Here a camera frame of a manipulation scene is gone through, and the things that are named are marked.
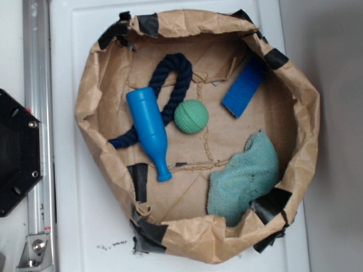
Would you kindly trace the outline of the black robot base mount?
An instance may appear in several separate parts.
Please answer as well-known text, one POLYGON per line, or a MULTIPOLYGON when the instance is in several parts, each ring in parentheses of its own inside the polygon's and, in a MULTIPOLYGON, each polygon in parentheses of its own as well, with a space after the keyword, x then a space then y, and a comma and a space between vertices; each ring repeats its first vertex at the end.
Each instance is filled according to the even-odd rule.
POLYGON ((1 217, 41 179, 40 122, 1 89, 1 217))

